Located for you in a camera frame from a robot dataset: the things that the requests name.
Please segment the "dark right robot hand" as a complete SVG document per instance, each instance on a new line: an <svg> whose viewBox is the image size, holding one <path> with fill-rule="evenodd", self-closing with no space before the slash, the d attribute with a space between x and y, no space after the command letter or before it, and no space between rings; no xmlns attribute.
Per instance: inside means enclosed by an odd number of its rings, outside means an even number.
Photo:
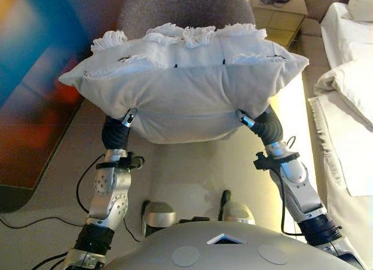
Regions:
<svg viewBox="0 0 373 270"><path fill-rule="evenodd" d="M242 110L237 110L236 115L242 124L261 138L265 146L282 141L282 125L271 106L268 106L268 108L255 119L250 118L249 115Z"/></svg>

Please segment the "dark left robot hand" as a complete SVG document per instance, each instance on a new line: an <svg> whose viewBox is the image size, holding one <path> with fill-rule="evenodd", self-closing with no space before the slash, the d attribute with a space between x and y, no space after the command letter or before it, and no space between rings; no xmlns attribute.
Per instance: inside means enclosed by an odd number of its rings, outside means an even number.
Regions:
<svg viewBox="0 0 373 270"><path fill-rule="evenodd" d="M122 117L114 119L107 115L101 132L103 145L107 150L123 149L128 146L131 125L137 114L136 108L131 108Z"/></svg>

